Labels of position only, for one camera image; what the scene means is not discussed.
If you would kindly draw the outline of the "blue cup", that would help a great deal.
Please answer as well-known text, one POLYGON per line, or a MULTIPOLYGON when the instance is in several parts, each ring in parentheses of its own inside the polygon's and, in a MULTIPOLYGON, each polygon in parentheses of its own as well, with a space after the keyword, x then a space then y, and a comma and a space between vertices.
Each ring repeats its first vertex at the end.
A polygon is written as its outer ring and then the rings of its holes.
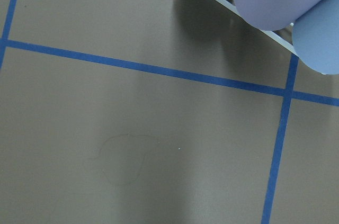
POLYGON ((311 69, 338 74, 338 0, 321 0, 293 26, 297 56, 311 69))

